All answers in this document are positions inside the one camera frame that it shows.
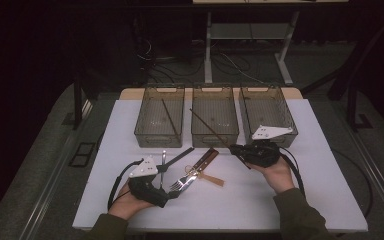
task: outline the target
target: floor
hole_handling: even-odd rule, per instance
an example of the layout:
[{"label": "floor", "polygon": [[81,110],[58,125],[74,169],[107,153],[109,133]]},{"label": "floor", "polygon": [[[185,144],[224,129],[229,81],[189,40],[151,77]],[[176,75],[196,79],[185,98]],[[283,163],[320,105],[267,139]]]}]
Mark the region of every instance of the floor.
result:
[{"label": "floor", "polygon": [[[148,82],[204,81],[203,43],[194,41],[194,58],[179,62],[162,53],[150,69]],[[213,82],[281,83],[273,54],[278,42],[215,42],[212,47]],[[351,43],[293,44],[286,64],[294,81],[303,88],[338,68],[349,56]],[[369,231],[340,236],[340,239],[384,239],[384,192],[376,178],[368,174],[366,159],[375,163],[384,178],[384,120],[370,101],[359,94],[358,114],[364,114],[372,128],[352,132],[345,119],[346,99],[329,101],[325,84],[304,97],[310,104],[334,152],[362,212],[367,214]],[[77,130],[71,125],[73,89],[60,96],[37,137],[10,189],[0,203],[0,239],[79,239],[84,232],[71,227],[83,189],[93,166],[97,146],[119,93],[101,93],[86,101],[84,120]],[[69,167],[81,143],[93,143],[89,163],[84,168]],[[148,234],[131,239],[276,239],[262,234]]]}]

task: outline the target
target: cable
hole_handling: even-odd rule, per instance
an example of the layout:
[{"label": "cable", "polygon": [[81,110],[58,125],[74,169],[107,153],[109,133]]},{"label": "cable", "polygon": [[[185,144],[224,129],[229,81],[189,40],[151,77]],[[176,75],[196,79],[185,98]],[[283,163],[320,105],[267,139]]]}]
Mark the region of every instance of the cable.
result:
[{"label": "cable", "polygon": [[291,161],[291,159],[289,159],[288,156],[286,156],[283,153],[280,153],[280,155],[288,163],[289,167],[291,168],[292,172],[295,175],[295,178],[297,179],[299,190],[301,191],[301,193],[304,196],[304,198],[306,198],[306,196],[305,196],[305,189],[304,189],[304,183],[302,182],[301,174],[298,171],[298,163],[297,163],[297,166],[295,166],[294,163]]},{"label": "cable", "polygon": [[297,160],[295,159],[294,155],[293,155],[290,151],[288,151],[286,148],[284,148],[284,147],[279,147],[279,148],[280,148],[280,149],[283,149],[283,150],[286,151],[289,155],[291,155],[292,159],[294,159],[295,166],[296,166],[296,168],[297,168],[297,170],[298,170],[298,172],[299,172],[298,162],[297,162]]},{"label": "cable", "polygon": [[228,62],[228,64],[226,63],[223,63],[223,62],[220,62],[221,64],[223,64],[224,66],[228,67],[228,68],[231,68],[231,69],[235,69],[235,70],[241,70],[241,71],[249,71],[251,69],[251,64],[243,57],[238,57],[238,59],[241,59],[246,65],[247,67],[246,68],[241,68],[237,63],[233,64],[233,67],[232,67],[232,60],[229,61],[228,58],[226,58],[225,56],[223,56],[223,53],[221,52],[218,52],[218,54],[222,55],[223,59]]},{"label": "cable", "polygon": [[174,80],[180,80],[180,81],[182,81],[182,80],[185,80],[185,81],[187,81],[187,82],[189,82],[189,83],[194,83],[192,80],[190,80],[190,79],[188,79],[188,78],[173,78]]},{"label": "cable", "polygon": [[152,50],[152,45],[151,45],[151,43],[150,43],[148,40],[146,40],[145,38],[144,38],[143,40],[145,40],[145,41],[148,43],[148,45],[149,45],[148,51],[146,51],[146,53],[145,53],[145,54],[148,54],[148,53],[150,53],[151,50]]},{"label": "cable", "polygon": [[211,57],[211,63],[222,73],[225,73],[225,74],[228,74],[228,75],[232,75],[232,76],[237,76],[237,75],[240,75],[241,73],[240,72],[236,72],[236,73],[230,73],[230,72],[226,72],[225,70],[223,70],[219,65],[218,63],[219,62],[216,58],[214,57]]},{"label": "cable", "polygon": [[146,60],[146,61],[151,61],[151,60],[152,60],[151,58],[142,57],[142,56],[139,55],[139,54],[136,54],[136,56],[138,56],[139,58],[141,58],[141,59],[143,59],[143,60]]},{"label": "cable", "polygon": [[240,72],[240,73],[242,73],[242,75],[244,75],[245,77],[247,77],[247,78],[250,78],[250,79],[252,79],[252,80],[255,80],[255,81],[257,81],[257,82],[259,82],[259,83],[264,83],[263,81],[261,81],[261,80],[259,80],[259,79],[256,79],[256,78],[254,78],[254,77],[251,77],[251,76],[249,76],[248,74],[246,74],[246,73],[244,73],[226,54],[224,54],[224,53],[220,53],[222,56],[224,56],[224,57],[226,57],[227,58],[227,60],[229,60],[232,64],[233,64],[233,66],[235,66],[235,68]]},{"label": "cable", "polygon": [[123,194],[121,194],[120,196],[116,197],[116,198],[114,199],[114,201],[113,201],[113,204],[114,204],[118,199],[120,199],[120,198],[123,197],[124,195],[128,194],[129,192],[130,192],[130,190],[127,191],[127,192],[125,192],[125,193],[123,193]]},{"label": "cable", "polygon": [[366,181],[366,184],[367,184],[367,188],[369,189],[369,204],[367,206],[366,211],[364,212],[364,217],[367,218],[370,214],[370,211],[372,210],[372,207],[373,207],[373,188],[372,188],[372,184],[370,183],[369,177],[367,177],[367,175],[364,173],[363,169],[361,169],[361,167],[358,166],[358,164],[355,163],[351,158],[349,158],[348,156],[346,156],[345,154],[341,153],[340,151],[338,151],[334,148],[331,148],[331,150],[333,152],[336,152],[337,154],[341,155],[343,158],[347,159],[348,161],[350,161],[350,163],[352,163],[357,168],[357,170],[361,173],[361,175],[363,175],[364,180]]},{"label": "cable", "polygon": [[190,73],[181,73],[181,74],[180,74],[180,73],[177,73],[177,72],[175,72],[175,71],[173,71],[173,70],[171,70],[171,69],[169,69],[169,68],[167,68],[167,67],[161,66],[161,65],[155,65],[155,66],[156,66],[156,67],[160,67],[160,68],[164,68],[165,70],[167,70],[167,71],[173,73],[174,75],[182,76],[182,77],[186,77],[186,76],[193,76],[193,75],[195,75],[197,72],[199,72],[199,70],[201,69],[203,63],[204,63],[204,60],[202,60],[202,61],[199,63],[199,66],[198,66],[198,68],[197,68],[195,71],[190,72]]},{"label": "cable", "polygon": [[115,192],[117,191],[117,188],[118,188],[118,185],[120,185],[120,181],[121,179],[123,178],[123,175],[124,173],[132,166],[134,165],[139,165],[143,162],[143,158],[140,160],[140,161],[136,161],[136,162],[132,162],[130,163],[129,165],[127,165],[127,167],[125,167],[123,169],[123,171],[120,173],[120,175],[115,179],[115,182],[114,182],[114,185],[113,185],[113,188],[111,189],[111,193],[110,193],[110,196],[108,198],[108,204],[107,204],[107,207],[108,207],[108,210],[110,210],[111,206],[113,205],[114,201],[117,200],[117,198],[115,200],[114,199],[114,196],[115,196]]},{"label": "cable", "polygon": [[155,81],[156,83],[159,83],[159,82],[160,82],[160,81],[157,80],[157,78],[155,78],[155,76],[152,76],[152,75],[149,74],[149,73],[147,73],[147,75],[148,75],[148,77],[154,79],[154,81]]},{"label": "cable", "polygon": [[174,79],[170,75],[168,75],[166,72],[163,72],[163,71],[155,69],[155,68],[152,68],[151,70],[164,74],[168,79],[170,79],[170,81],[172,83],[174,83]]}]

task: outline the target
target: plastic bin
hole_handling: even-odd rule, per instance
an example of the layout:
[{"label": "plastic bin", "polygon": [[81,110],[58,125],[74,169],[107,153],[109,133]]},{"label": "plastic bin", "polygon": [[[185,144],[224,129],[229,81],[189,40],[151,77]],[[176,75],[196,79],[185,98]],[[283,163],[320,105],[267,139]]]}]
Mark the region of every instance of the plastic bin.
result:
[{"label": "plastic bin", "polygon": [[242,84],[239,106],[247,144],[253,141],[252,134],[260,125],[293,130],[291,133],[270,139],[280,147],[289,147],[298,135],[298,130],[279,86]]},{"label": "plastic bin", "polygon": [[148,84],[135,136],[142,148],[182,147],[184,84]]},{"label": "plastic bin", "polygon": [[235,101],[231,84],[200,83],[193,87],[192,110],[217,133],[221,141],[202,121],[192,114],[192,145],[226,147],[236,143],[239,135]]}]

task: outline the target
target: sleeve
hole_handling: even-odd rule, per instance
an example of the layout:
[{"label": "sleeve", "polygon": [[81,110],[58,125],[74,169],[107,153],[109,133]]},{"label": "sleeve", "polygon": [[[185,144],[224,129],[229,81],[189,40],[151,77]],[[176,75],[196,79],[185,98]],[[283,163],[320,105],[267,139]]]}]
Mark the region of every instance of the sleeve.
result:
[{"label": "sleeve", "polygon": [[93,228],[81,240],[123,240],[128,222],[122,218],[101,214]]},{"label": "sleeve", "polygon": [[310,207],[299,189],[289,189],[274,197],[280,214],[280,232],[284,240],[337,239],[326,227],[326,220]]}]

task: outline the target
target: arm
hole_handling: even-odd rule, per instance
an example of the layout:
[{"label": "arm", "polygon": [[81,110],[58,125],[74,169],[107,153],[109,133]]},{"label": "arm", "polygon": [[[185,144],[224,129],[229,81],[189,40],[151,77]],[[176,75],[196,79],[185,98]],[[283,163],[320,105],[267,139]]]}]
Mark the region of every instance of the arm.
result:
[{"label": "arm", "polygon": [[116,199],[108,213],[99,216],[93,228],[83,236],[82,240],[123,240],[128,220],[140,210],[153,206],[133,196],[127,182]]},{"label": "arm", "polygon": [[280,232],[288,239],[336,239],[325,227],[325,219],[308,205],[292,181],[291,170],[283,158],[268,168],[247,164],[261,172],[267,183],[276,192],[274,197],[280,214]]}]

